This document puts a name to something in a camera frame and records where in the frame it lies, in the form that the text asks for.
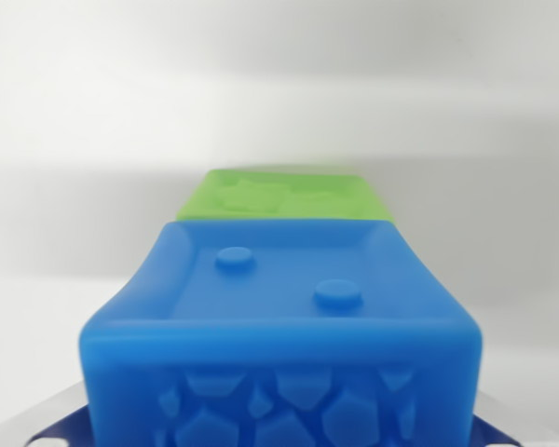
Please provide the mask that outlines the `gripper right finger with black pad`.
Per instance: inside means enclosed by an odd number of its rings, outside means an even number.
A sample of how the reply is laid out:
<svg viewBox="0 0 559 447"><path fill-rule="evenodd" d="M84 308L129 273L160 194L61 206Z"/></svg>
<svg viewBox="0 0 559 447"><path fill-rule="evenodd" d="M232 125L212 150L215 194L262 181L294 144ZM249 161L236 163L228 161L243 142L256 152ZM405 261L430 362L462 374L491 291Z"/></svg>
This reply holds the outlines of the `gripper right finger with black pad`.
<svg viewBox="0 0 559 447"><path fill-rule="evenodd" d="M480 393L474 406L473 445L547 446L548 434L494 398Z"/></svg>

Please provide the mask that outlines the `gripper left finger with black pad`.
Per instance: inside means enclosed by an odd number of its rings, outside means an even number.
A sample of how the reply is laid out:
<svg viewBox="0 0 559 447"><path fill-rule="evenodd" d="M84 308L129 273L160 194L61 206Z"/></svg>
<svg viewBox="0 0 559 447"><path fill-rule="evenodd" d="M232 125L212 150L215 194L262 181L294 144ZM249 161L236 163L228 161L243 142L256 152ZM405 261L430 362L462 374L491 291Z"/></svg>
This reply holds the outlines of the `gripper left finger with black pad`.
<svg viewBox="0 0 559 447"><path fill-rule="evenodd" d="M79 382L35 405L16 423L21 446L41 439L62 439L69 446L92 446L85 384Z"/></svg>

